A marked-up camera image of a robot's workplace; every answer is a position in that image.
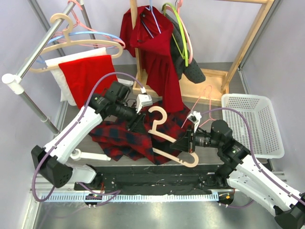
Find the wooden clothes rack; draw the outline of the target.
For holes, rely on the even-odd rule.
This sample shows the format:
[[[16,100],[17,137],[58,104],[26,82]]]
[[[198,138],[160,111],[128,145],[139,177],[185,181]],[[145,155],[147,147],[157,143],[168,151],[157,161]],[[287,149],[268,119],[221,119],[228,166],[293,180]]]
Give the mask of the wooden clothes rack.
[[[242,3],[260,4],[261,7],[229,71],[202,69],[206,80],[198,84],[191,83],[183,76],[179,84],[181,96],[185,102],[221,105],[221,97],[229,93],[229,84],[235,72],[240,68],[245,56],[250,52],[259,31],[267,21],[267,16],[271,14],[271,8],[276,5],[277,1],[243,0]]]

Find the grey dotted garment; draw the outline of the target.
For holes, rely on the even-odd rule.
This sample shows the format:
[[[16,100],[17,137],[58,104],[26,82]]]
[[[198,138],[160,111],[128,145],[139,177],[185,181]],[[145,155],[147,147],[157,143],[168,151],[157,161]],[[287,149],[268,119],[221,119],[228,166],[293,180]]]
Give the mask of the grey dotted garment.
[[[179,24],[168,14],[165,16],[173,24],[173,32],[170,40],[170,52],[178,79],[180,80],[182,74],[184,74],[192,83],[198,84],[204,82],[206,77],[194,58],[188,66],[185,66],[185,60],[180,54],[180,51],[183,51],[183,40]]]

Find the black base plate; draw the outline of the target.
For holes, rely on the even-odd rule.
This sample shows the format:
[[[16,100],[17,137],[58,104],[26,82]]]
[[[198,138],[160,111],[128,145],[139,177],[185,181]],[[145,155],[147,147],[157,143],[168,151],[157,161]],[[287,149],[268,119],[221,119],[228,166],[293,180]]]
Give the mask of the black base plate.
[[[119,190],[122,195],[205,195],[213,190],[230,190],[224,179],[218,178],[218,165],[198,165],[188,168],[164,166],[96,167],[97,177],[87,187],[91,190]]]

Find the thin pink wire hanger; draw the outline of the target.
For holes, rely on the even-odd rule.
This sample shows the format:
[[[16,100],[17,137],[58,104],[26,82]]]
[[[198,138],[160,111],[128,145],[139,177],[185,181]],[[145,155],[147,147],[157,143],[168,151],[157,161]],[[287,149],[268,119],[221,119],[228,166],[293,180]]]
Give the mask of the thin pink wire hanger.
[[[196,102],[193,104],[193,106],[191,107],[190,110],[200,112],[201,115],[202,115],[203,112],[211,110],[212,109],[212,99],[211,99],[212,90],[213,90],[213,87],[211,85],[206,86],[204,88],[204,90],[201,92],[201,94],[199,95],[199,97],[197,98]],[[208,104],[198,105],[200,99],[203,99],[203,98],[207,99]],[[183,128],[185,126],[187,121],[189,121],[189,120],[187,119],[187,116],[186,116],[181,128]],[[215,119],[211,116],[210,113],[202,115],[199,127],[202,127],[203,125],[205,125],[206,123],[208,123],[210,121],[215,121]]]

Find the blue hanger left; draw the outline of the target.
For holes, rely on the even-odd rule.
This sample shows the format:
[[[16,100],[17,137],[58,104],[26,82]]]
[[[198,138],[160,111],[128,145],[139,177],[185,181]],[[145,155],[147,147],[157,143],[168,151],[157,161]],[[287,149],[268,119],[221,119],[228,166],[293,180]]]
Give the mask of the blue hanger left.
[[[78,35],[100,35],[105,37],[106,39],[80,39],[80,40],[72,40],[71,37]],[[47,44],[58,42],[57,44],[47,46],[43,49],[41,54],[51,52],[60,48],[80,45],[80,46],[91,46],[93,48],[103,48],[111,49],[116,48],[118,52],[112,55],[113,58],[118,58],[123,53],[123,48],[125,47],[125,43],[119,37],[98,31],[77,31],[77,32],[62,32],[61,34],[56,34],[53,38],[51,38]]]

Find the green hanger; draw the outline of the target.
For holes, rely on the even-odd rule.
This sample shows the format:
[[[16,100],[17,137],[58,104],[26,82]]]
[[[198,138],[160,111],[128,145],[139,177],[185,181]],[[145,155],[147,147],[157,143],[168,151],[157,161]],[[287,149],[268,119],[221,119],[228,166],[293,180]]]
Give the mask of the green hanger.
[[[181,18],[178,14],[178,11],[175,9],[175,7],[171,4],[171,3],[164,3],[162,5],[162,11],[163,14],[166,14],[166,10],[169,9],[176,17],[177,19],[177,23],[179,25],[179,30],[180,30],[180,34],[181,34],[181,38],[182,38],[182,43],[183,43],[183,50],[181,51],[179,48],[179,45],[177,45],[178,50],[180,52],[181,57],[184,59],[185,61],[185,66],[188,67],[189,65],[189,56],[188,56],[188,51],[187,51],[187,42],[186,42],[186,37],[185,37],[185,33],[184,33],[184,29],[183,29],[183,25],[181,22]]]

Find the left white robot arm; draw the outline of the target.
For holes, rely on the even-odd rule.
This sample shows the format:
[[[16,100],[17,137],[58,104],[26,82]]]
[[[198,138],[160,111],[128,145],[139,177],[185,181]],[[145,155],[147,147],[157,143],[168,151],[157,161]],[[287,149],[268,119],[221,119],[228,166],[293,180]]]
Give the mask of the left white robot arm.
[[[56,188],[61,188],[69,181],[81,182],[90,190],[97,190],[102,179],[96,175],[93,167],[68,166],[66,163],[76,146],[85,136],[108,116],[115,116],[127,122],[127,130],[145,133],[144,114],[141,109],[152,104],[152,98],[145,88],[137,96],[136,105],[129,107],[126,97],[130,89],[119,82],[111,84],[101,94],[93,93],[76,117],[44,147],[35,146],[31,156],[36,173],[40,173]]]

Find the dark red skirt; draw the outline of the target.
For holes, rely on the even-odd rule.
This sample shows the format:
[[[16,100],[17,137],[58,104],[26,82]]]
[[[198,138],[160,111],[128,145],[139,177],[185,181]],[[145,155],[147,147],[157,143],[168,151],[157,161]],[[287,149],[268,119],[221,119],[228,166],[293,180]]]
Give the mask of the dark red skirt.
[[[181,111],[183,109],[181,91],[170,52],[173,24],[154,7],[154,14],[162,32],[151,38],[141,23],[144,7],[138,7],[134,27],[131,11],[125,12],[120,38],[125,42],[125,49],[133,57],[135,57],[135,49],[140,49],[142,68],[148,74],[146,84],[163,98],[164,109],[169,113]]]

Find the bright red hung garment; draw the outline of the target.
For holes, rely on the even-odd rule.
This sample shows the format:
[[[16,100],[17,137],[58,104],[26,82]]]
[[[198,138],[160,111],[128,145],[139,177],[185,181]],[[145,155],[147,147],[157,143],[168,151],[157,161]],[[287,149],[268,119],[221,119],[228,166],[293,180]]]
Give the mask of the bright red hung garment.
[[[82,58],[59,64],[69,90],[80,109],[88,99],[95,84],[108,73],[114,72],[110,55]]]

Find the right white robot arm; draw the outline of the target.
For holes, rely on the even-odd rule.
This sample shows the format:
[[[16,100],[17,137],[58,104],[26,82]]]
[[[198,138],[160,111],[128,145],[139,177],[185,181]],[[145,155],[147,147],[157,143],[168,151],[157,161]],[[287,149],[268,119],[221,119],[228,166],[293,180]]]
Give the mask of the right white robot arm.
[[[224,120],[212,122],[210,132],[188,128],[183,137],[170,145],[180,151],[197,146],[216,148],[223,164],[215,182],[220,188],[237,189],[259,203],[283,229],[300,229],[305,224],[305,195],[265,168],[250,150],[233,138]]]

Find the red plaid garment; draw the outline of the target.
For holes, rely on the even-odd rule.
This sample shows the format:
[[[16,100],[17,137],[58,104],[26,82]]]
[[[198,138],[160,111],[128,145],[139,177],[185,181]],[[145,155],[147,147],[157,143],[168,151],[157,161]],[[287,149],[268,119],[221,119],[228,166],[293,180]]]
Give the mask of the red plaid garment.
[[[168,113],[165,124],[159,125],[157,130],[175,139],[181,138],[188,126],[192,125],[187,121],[181,128],[190,109],[183,106],[181,111]],[[154,148],[160,149],[173,156],[179,156],[181,151],[170,149],[170,142],[149,133],[140,134],[128,131],[127,122],[122,119],[116,121],[103,121],[95,127],[89,135],[92,140],[99,144],[103,152],[111,159],[118,161],[122,156],[127,156],[136,161],[140,158],[147,158],[155,165],[162,165],[170,159],[153,152]]]

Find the white hung cloth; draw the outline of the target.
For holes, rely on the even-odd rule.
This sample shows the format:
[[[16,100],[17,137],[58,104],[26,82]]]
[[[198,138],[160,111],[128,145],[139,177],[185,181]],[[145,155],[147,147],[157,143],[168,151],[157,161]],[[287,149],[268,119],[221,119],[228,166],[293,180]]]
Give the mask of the white hung cloth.
[[[102,55],[108,55],[105,48],[98,48],[90,51],[75,53],[64,57],[49,59],[45,61],[48,68],[54,67],[54,69],[51,70],[51,73],[61,89],[61,101],[68,101],[69,105],[76,106],[75,100],[67,85],[65,76],[62,70],[59,68],[59,64],[82,58],[102,56]]]

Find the metal clothes rack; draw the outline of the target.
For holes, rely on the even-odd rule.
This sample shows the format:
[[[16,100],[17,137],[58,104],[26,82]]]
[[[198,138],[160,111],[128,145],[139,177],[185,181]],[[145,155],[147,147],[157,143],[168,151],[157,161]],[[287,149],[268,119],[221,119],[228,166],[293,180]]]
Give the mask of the metal clothes rack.
[[[42,110],[32,101],[32,99],[26,94],[24,88],[20,85],[20,82],[24,78],[27,72],[33,73],[44,73],[49,72],[54,67],[48,68],[45,66],[44,68],[33,69],[32,65],[35,63],[38,57],[40,57],[39,52],[43,50],[43,48],[47,46],[51,46],[57,44],[58,42],[53,42],[47,44],[47,42],[53,37],[54,33],[61,32],[64,28],[67,27],[67,21],[63,21],[62,19],[56,20],[54,23],[46,22],[45,14],[43,13],[40,5],[36,0],[29,1],[30,6],[34,10],[36,16],[38,17],[41,24],[44,26],[46,30],[46,34],[38,44],[38,46],[34,49],[32,54],[25,60],[23,66],[19,69],[16,74],[5,74],[2,76],[2,81],[6,84],[15,94],[22,97],[25,103],[32,109],[32,111],[40,118],[40,120],[47,126],[48,129],[51,130],[54,136],[57,136],[60,131],[55,127],[55,125],[51,122],[51,120],[42,112]],[[84,7],[84,3],[82,0],[69,0],[67,1],[67,6],[62,13],[70,14],[74,7],[79,7],[83,14],[83,18],[86,22],[86,26],[90,26],[90,21],[88,19],[87,12]],[[64,56],[63,48],[58,49],[60,57]]]

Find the white plastic laundry basket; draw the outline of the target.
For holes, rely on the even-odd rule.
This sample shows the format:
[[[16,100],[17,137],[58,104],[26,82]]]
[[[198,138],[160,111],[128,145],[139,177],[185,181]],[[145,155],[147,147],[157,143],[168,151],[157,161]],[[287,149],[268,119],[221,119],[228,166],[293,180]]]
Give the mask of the white plastic laundry basket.
[[[256,158],[278,159],[285,154],[271,100],[251,94],[224,94],[222,107],[240,112],[246,119]]]

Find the blue wire hanger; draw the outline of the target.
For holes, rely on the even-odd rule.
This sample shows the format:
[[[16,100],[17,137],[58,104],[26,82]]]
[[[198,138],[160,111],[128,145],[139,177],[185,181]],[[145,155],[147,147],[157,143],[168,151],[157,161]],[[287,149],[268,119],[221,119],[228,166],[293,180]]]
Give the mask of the blue wire hanger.
[[[162,32],[154,14],[154,7],[151,0],[149,1],[149,5],[145,6],[141,13],[141,23],[151,38],[154,38],[155,35],[161,34]]]

